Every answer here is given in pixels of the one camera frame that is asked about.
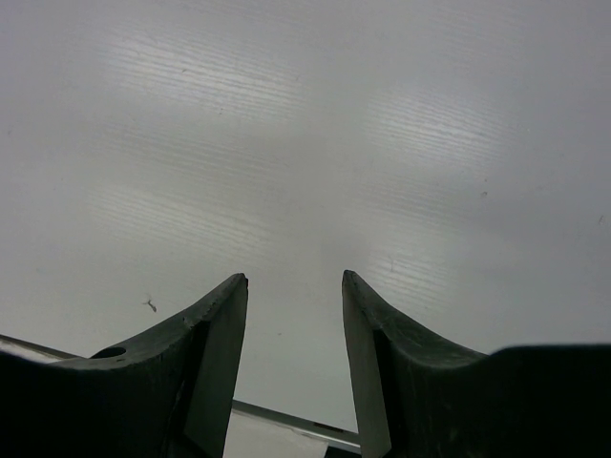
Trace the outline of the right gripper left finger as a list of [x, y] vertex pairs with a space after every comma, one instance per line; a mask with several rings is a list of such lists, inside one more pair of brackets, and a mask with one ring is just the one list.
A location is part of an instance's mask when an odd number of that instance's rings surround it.
[[89, 358], [1, 356], [5, 457], [220, 457], [242, 353], [248, 281]]

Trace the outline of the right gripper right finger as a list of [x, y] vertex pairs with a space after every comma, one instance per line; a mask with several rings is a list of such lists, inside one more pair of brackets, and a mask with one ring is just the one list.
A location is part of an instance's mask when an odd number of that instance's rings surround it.
[[484, 354], [429, 330], [357, 273], [343, 320], [365, 457], [606, 457], [608, 344]]

